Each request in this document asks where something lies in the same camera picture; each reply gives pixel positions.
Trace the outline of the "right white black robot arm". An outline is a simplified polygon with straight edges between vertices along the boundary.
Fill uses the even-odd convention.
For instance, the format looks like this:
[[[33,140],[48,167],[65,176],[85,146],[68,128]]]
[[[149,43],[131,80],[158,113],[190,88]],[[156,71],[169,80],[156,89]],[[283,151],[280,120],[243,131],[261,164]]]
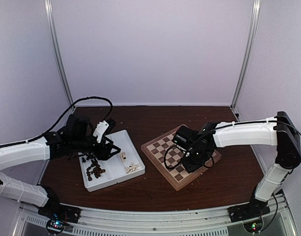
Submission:
[[[263,210],[286,176],[301,163],[301,132],[285,111],[254,121],[207,122],[200,131],[182,125],[176,131],[173,142],[185,151],[182,164],[189,173],[202,167],[218,148],[254,145],[276,147],[276,158],[245,206],[245,213],[249,217],[255,217]]]

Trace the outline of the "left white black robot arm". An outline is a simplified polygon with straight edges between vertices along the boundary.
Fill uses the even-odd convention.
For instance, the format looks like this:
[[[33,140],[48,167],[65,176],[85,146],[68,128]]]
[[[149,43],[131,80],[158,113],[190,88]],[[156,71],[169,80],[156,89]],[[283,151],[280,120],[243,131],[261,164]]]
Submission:
[[[0,145],[0,197],[37,206],[52,218],[60,218],[64,208],[49,187],[30,185],[13,179],[2,170],[38,160],[53,160],[82,153],[88,158],[109,160],[121,149],[106,137],[116,122],[109,118],[94,126],[89,117],[70,115],[58,131],[47,131],[40,137]]]

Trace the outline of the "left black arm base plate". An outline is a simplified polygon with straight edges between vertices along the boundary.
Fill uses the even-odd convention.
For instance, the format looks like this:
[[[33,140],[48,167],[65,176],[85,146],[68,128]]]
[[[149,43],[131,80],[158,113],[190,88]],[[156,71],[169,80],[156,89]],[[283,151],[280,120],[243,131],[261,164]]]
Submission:
[[[51,220],[58,220],[66,223],[78,223],[81,209],[74,206],[59,205],[57,210],[50,210],[48,207],[37,207],[38,214],[46,216]]]

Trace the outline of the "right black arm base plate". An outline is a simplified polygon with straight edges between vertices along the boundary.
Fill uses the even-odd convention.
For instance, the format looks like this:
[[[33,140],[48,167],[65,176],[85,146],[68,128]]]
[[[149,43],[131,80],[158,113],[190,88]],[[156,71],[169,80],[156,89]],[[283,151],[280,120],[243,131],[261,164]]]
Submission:
[[[259,206],[250,203],[231,206],[227,210],[232,223],[260,217],[271,212],[267,205]]]

